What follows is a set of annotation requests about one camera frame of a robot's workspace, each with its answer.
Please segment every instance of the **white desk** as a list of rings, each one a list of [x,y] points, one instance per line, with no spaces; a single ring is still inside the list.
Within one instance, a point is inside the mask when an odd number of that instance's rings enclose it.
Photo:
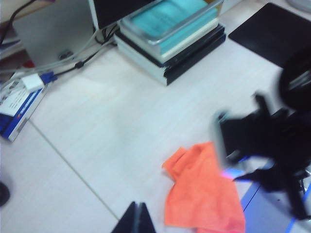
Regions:
[[[265,2],[244,0],[222,15],[227,34]],[[257,90],[280,107],[280,72],[230,39],[168,87],[116,48],[102,53],[55,82],[13,144],[1,139],[3,179],[13,195],[1,210],[3,232],[108,233],[117,223],[109,211],[120,218],[134,200],[146,202],[158,233],[194,232],[164,226],[173,182],[162,163],[180,146],[212,140],[216,111],[254,111]],[[240,197],[249,186],[237,183]]]

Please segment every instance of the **microfiber towel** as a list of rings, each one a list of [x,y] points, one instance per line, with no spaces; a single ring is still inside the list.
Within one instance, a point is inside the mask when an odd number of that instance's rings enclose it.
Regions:
[[[165,224],[197,233],[244,233],[245,218],[232,179],[223,177],[212,143],[180,148],[162,166],[175,181]]]

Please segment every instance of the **cable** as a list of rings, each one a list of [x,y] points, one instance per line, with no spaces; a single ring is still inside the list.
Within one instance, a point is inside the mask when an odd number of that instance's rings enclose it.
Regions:
[[[14,72],[19,72],[19,71],[23,71],[23,72],[34,72],[34,73],[38,73],[41,71],[47,71],[50,70],[52,68],[58,67],[63,65],[65,62],[70,61],[72,62],[72,59],[74,59],[74,57],[76,57],[77,55],[79,55],[81,52],[83,52],[88,45],[93,41],[93,39],[95,38],[95,36],[97,35],[98,31],[96,31],[92,37],[86,42],[86,44],[79,50],[77,51],[75,54],[61,60],[61,61],[57,61],[54,63],[50,63],[48,65],[43,65],[43,66],[39,66],[39,67],[35,67],[35,68],[19,68],[19,69],[7,69],[7,70],[1,70],[0,73],[14,73]]]
[[[102,44],[102,45],[108,43],[109,40],[112,38],[112,36],[113,36],[113,30],[114,30],[116,27],[117,27],[117,25],[115,25],[115,26],[110,30],[110,32],[109,32],[108,35],[106,35],[106,29],[103,29],[103,30],[102,30],[102,34],[103,34],[103,37],[104,37],[104,41],[101,42],[101,41],[99,41],[99,40],[97,39],[97,37],[95,37],[96,42],[99,43],[99,44]],[[76,64],[74,65],[74,67],[72,67],[72,68],[70,68],[70,69],[68,69],[68,70],[65,70],[65,71],[62,71],[62,72],[59,72],[59,73],[55,74],[55,76],[61,76],[61,75],[63,75],[63,74],[69,73],[69,72],[71,72],[71,71],[73,71],[73,70],[75,70],[75,69],[80,69],[80,68],[82,68],[82,67],[85,65],[85,63],[87,63],[89,60],[91,60],[98,52],[99,52],[99,51],[97,51],[97,52],[95,52],[94,54],[90,55],[90,56],[89,56],[88,58],[86,58],[84,61],[76,63]]]
[[[1,35],[1,38],[0,38],[0,46],[3,44],[3,41],[4,41],[4,39],[5,39],[6,35],[7,35],[7,33],[8,33],[8,31],[9,31],[10,27],[12,26],[13,20],[14,20],[14,18],[16,17],[16,15],[17,15],[21,10],[23,10],[24,8],[26,8],[27,6],[29,6],[30,4],[32,4],[34,1],[36,1],[36,0],[31,0],[31,1],[27,2],[26,4],[22,5],[22,6],[19,7],[16,11],[13,12],[13,14],[12,14],[11,17],[10,17],[10,20],[9,20],[8,24],[6,25],[4,31],[3,31],[2,35]]]
[[[306,194],[305,184],[304,184],[304,182],[303,182],[303,179],[300,180],[300,184],[301,184],[301,188],[302,188],[303,194]]]

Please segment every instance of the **black power cord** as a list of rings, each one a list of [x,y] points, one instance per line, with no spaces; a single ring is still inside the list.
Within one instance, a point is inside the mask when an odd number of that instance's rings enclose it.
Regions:
[[[101,41],[99,41],[99,40],[97,39],[97,37],[95,37],[96,42],[99,43],[99,44],[101,44],[101,45],[107,43],[107,42],[112,38],[112,36],[113,36],[113,34],[114,34],[114,29],[115,29],[116,27],[117,27],[117,25],[115,25],[115,26],[110,30],[110,32],[108,33],[108,35],[106,34],[106,29],[103,29],[103,30],[102,30],[102,34],[103,34],[103,37],[104,37],[104,41],[101,42]],[[72,68],[70,68],[70,69],[67,69],[67,70],[65,70],[65,71],[59,72],[59,73],[55,74],[55,76],[61,76],[61,75],[63,75],[63,74],[67,74],[67,73],[69,73],[69,72],[71,72],[71,71],[73,71],[73,70],[82,68],[82,67],[85,65],[85,63],[87,63],[89,60],[91,60],[97,53],[98,53],[98,51],[97,51],[96,53],[90,55],[90,56],[89,56],[88,58],[86,58],[84,61],[77,62],[77,63],[74,65],[74,67],[72,67]]]
[[[10,29],[10,27],[12,26],[13,24],[13,21],[14,21],[14,18],[16,17],[16,15],[21,11],[23,10],[24,8],[26,8],[27,6],[29,6],[30,4],[32,4],[33,2],[35,2],[36,0],[31,0],[29,2],[27,2],[26,4],[22,5],[21,7],[19,7],[16,11],[13,12],[13,14],[11,15],[11,18],[8,22],[8,24],[6,25],[5,29],[3,30],[3,33],[1,35],[1,38],[0,38],[0,46],[3,44],[3,41],[6,37],[6,35],[8,34],[8,31]]]

